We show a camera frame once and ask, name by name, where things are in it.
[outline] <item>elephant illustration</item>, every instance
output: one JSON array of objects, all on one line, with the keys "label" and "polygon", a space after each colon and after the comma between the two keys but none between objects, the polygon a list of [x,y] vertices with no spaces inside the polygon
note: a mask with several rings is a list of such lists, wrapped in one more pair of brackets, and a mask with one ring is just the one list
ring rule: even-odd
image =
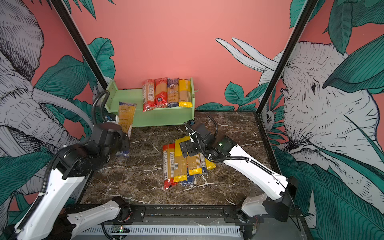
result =
[{"label": "elephant illustration", "polygon": [[[56,153],[63,145],[78,143],[46,104],[72,111],[92,129],[88,115],[66,99],[31,84],[44,45],[35,16],[21,0],[0,0],[0,9],[0,157],[18,157],[39,151],[41,146]],[[36,172],[16,192],[39,192],[45,170]],[[79,192],[75,190],[73,197],[77,198]],[[13,194],[0,206],[1,229],[7,225],[12,198]]]},{"label": "elephant illustration", "polygon": [[[242,64],[262,72],[259,85],[271,80],[282,53],[271,60],[249,44],[233,38],[252,57],[249,58],[228,42],[216,40]],[[357,196],[383,213],[384,195],[376,185],[347,164],[321,153],[307,141],[309,139],[319,148],[384,170],[383,162],[369,141],[346,118],[351,119],[379,146],[376,138],[379,110],[372,95],[367,90],[346,93],[330,86],[322,88],[328,76],[347,56],[346,53],[340,54],[332,44],[304,41],[296,45],[281,75],[286,87],[281,89],[281,93],[284,96],[284,127],[289,141],[278,148],[290,153],[297,161],[317,164],[324,170],[330,167]],[[271,113],[268,116],[267,113],[264,109],[262,119],[271,120]],[[271,125],[268,122],[263,124],[266,130]],[[311,206],[311,214],[316,216],[314,203]],[[309,227],[316,225],[313,216],[307,219]]]}]

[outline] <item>dark marble surface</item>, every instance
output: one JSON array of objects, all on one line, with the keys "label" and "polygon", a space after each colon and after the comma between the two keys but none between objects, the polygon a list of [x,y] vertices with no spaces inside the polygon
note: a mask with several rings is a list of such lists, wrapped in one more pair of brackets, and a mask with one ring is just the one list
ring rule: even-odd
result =
[{"label": "dark marble surface", "polygon": [[[196,112],[195,121],[204,122],[212,132],[218,123],[219,134],[226,134],[246,152],[270,167],[261,134],[253,113]],[[122,196],[132,204],[238,204],[245,197],[263,191],[235,169],[217,164],[208,176],[195,175],[195,185],[177,185],[163,190],[162,146],[186,136],[183,126],[136,127],[132,129],[128,159],[118,157],[93,174],[81,203],[101,204]]]}]

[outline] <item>spaghetti package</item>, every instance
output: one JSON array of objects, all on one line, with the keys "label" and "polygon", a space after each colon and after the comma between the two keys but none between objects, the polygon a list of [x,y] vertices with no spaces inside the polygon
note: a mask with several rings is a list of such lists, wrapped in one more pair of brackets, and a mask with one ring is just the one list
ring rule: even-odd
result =
[{"label": "spaghetti package", "polygon": [[183,157],[181,152],[180,143],[188,141],[190,138],[182,137],[175,141],[175,171],[173,182],[180,182],[187,180],[187,158]]},{"label": "spaghetti package", "polygon": [[[122,131],[131,138],[133,116],[135,115],[136,103],[119,102],[119,125]],[[120,151],[116,153],[116,157],[129,157],[128,151]]]},{"label": "spaghetti package", "polygon": [[193,175],[189,175],[187,168],[187,180],[180,182],[182,186],[192,186],[195,183],[195,177]]},{"label": "spaghetti package", "polygon": [[166,108],[168,105],[167,102],[167,78],[159,78],[155,80],[156,84],[156,107],[157,108]]},{"label": "spaghetti package", "polygon": [[179,80],[179,106],[184,108],[192,107],[191,81],[188,79]]},{"label": "spaghetti package", "polygon": [[155,79],[143,81],[143,112],[156,107],[155,102]]},{"label": "spaghetti package", "polygon": [[177,183],[173,182],[175,164],[175,144],[163,146],[163,174],[164,174],[164,190]]},{"label": "spaghetti package", "polygon": [[200,162],[201,162],[201,172],[204,174],[204,175],[207,175],[208,174],[208,170],[207,170],[207,165],[205,164],[205,157],[202,153],[199,154],[200,155]]},{"label": "spaghetti package", "polygon": [[205,158],[205,165],[207,166],[207,170],[212,170],[216,167],[216,164],[214,162],[209,161]]},{"label": "spaghetti package", "polygon": [[169,79],[167,82],[167,98],[168,98],[168,107],[178,107],[179,106],[179,79]]},{"label": "spaghetti package", "polygon": [[196,154],[195,156],[187,157],[188,170],[190,175],[202,174],[201,170],[201,161],[200,154]]}]

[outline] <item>green wooden box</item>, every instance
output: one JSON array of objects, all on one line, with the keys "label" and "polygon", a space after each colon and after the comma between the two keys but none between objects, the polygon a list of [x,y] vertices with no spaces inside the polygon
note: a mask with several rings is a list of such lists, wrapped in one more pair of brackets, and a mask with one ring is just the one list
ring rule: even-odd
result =
[{"label": "green wooden box", "polygon": [[115,81],[111,80],[108,84],[109,99],[105,104],[105,108],[109,113],[119,115],[119,102],[136,103],[135,116],[133,118],[132,127],[149,127],[149,126],[165,126],[179,125],[195,118],[195,89],[193,79],[191,78],[191,108],[156,108],[143,113],[142,89],[126,89],[118,90]]}]

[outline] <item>elephant eye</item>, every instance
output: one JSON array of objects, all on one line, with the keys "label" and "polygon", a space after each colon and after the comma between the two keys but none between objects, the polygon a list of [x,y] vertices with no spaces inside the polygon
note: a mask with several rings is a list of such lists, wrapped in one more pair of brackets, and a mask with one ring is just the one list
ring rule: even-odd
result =
[{"label": "elephant eye", "polygon": [[314,94],[314,91],[315,91],[315,89],[316,89],[316,84],[313,83],[311,88],[312,88],[312,91],[313,91],[313,94]]}]

